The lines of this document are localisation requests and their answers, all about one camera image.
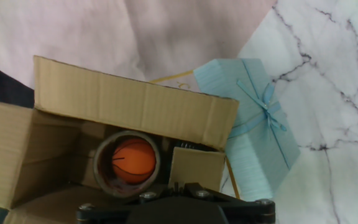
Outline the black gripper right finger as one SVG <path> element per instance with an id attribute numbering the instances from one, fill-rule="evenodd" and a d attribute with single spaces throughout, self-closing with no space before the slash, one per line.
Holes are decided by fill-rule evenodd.
<path id="1" fill-rule="evenodd" d="M 212 205 L 212 208 L 197 208 L 197 212 L 206 210 L 209 213 L 217 208 L 226 223 L 275 223 L 275 203 L 270 199 L 246 202 L 202 187 L 199 183 L 184 184 L 180 187 L 180 195 Z"/>

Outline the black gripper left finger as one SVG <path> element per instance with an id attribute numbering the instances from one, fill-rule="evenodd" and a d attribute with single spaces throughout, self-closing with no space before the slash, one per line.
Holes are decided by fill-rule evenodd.
<path id="1" fill-rule="evenodd" d="M 120 223 L 125 220 L 138 205 L 143 205 L 165 197 L 171 197 L 175 195 L 176 192 L 177 184 L 174 184 L 173 187 L 157 184 L 144 192 L 125 198 L 117 205 L 97 207 L 92 203 L 84 203 L 80 205 L 76 211 L 76 222 L 77 224 Z"/>

